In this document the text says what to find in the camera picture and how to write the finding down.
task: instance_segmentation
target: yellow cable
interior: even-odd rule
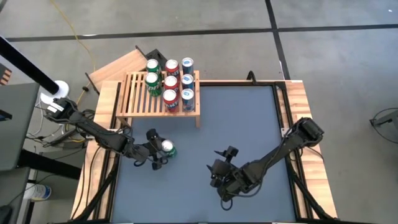
[[[51,3],[54,5],[54,7],[57,9],[57,11],[62,15],[63,20],[65,20],[65,22],[69,25],[69,27],[70,27],[70,29],[72,30],[73,35],[75,36],[77,42],[78,42],[84,49],[86,49],[88,55],[90,56],[91,64],[93,65],[93,72],[95,72],[95,71],[96,71],[96,66],[95,66],[96,63],[95,63],[95,59],[94,59],[93,55],[91,54],[90,50],[88,49],[88,47],[87,47],[82,41],[79,40],[79,38],[77,37],[76,31],[75,31],[75,29],[73,28],[72,23],[69,21],[68,17],[62,12],[62,10],[58,7],[57,3],[55,3],[54,0],[50,0],[50,1],[51,1]],[[82,98],[82,96],[83,96],[84,94],[85,94],[85,91],[82,91],[82,93],[80,94],[79,98],[78,98],[77,101],[76,101],[76,104],[77,104],[77,105],[79,105],[79,102],[80,102],[80,100],[81,100],[81,98]],[[72,141],[74,141],[74,142],[83,142],[83,141],[85,141],[85,139],[82,139],[82,140],[74,140],[74,139],[72,139]]]

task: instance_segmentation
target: soda can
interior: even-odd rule
[[[156,73],[150,72],[145,77],[145,84],[150,96],[159,96],[162,94],[162,82]]]
[[[171,59],[166,62],[166,72],[167,76],[174,76],[180,82],[180,65],[176,60]]]
[[[195,74],[193,72],[193,60],[192,60],[192,58],[184,58],[184,59],[182,59],[181,66],[182,66],[182,72],[184,74],[190,74],[193,77],[195,77]]]
[[[162,69],[156,59],[150,59],[147,62],[147,72],[153,72],[160,77],[160,81],[163,81]]]
[[[190,112],[195,109],[195,94],[193,94],[193,90],[191,89],[184,89],[181,92],[181,98],[182,98],[182,108],[184,111]]]
[[[174,90],[166,90],[163,93],[164,105],[171,113],[178,112],[178,97]]]
[[[164,88],[165,90],[174,90],[177,93],[177,96],[180,94],[179,84],[177,78],[174,76],[169,76],[164,79]]]
[[[175,157],[177,155],[177,150],[170,140],[164,140],[162,142],[162,150],[166,153],[167,157]]]
[[[190,75],[190,74],[183,75],[181,82],[182,82],[183,90],[186,88],[193,90],[193,76],[192,75]]]

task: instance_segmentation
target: gray tabletop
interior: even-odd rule
[[[17,222],[29,171],[28,167],[23,167],[0,172],[0,206],[8,205],[12,200],[9,204],[12,207],[12,215],[9,223]]]
[[[156,128],[172,140],[177,156],[160,170],[150,162],[134,167],[123,157],[119,169],[112,222],[266,222],[292,221],[294,211],[284,161],[267,173],[261,191],[252,198],[234,198],[233,208],[220,207],[220,197],[210,186],[212,165],[220,158],[213,151],[229,145],[239,149],[233,164],[259,159],[280,143],[271,87],[201,88],[201,128],[194,118],[134,119],[133,136],[145,142]]]
[[[11,120],[0,121],[0,170],[17,165],[38,90],[37,83],[0,86],[0,110],[12,115]]]

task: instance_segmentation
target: wooden slatted rack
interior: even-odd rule
[[[122,80],[118,111],[116,117],[124,125],[132,125],[133,118],[153,117],[195,117],[196,127],[200,127],[200,74],[195,70],[195,109],[191,112],[184,112],[182,100],[179,96],[179,111],[170,113],[164,106],[162,95],[152,97],[148,94],[145,77],[147,72],[127,72]]]

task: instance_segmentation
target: concrete floor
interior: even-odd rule
[[[57,2],[78,34],[271,27],[262,0]],[[278,27],[398,23],[398,3],[394,0],[271,2]],[[5,37],[72,34],[50,1],[34,0],[8,0],[0,13],[0,30]],[[283,32],[280,38],[291,79],[304,81],[312,115],[326,132],[321,149],[338,216],[357,222],[395,223],[398,146],[379,137],[368,120],[384,108],[397,106],[394,80],[398,71],[398,30]],[[167,58],[190,56],[205,78],[245,78],[249,70],[258,79],[282,78],[271,33],[98,39],[85,43],[97,67],[138,45],[144,52],[157,48]],[[77,99],[80,88],[87,83],[84,72],[90,72],[92,66],[85,50],[75,41],[12,44],[48,76],[68,82],[70,98]],[[0,62],[13,70],[11,84],[31,82],[2,58]],[[96,94],[89,93],[82,108],[95,109],[97,99]],[[39,121],[40,112],[35,111],[30,130],[36,130]],[[56,128],[56,124],[45,121],[43,134]],[[381,132],[398,140],[396,130],[388,126]],[[33,143],[26,142],[26,147],[32,149]],[[43,215],[35,216],[32,223],[65,221],[46,219],[46,213],[65,216],[71,212],[51,206],[35,209]]]

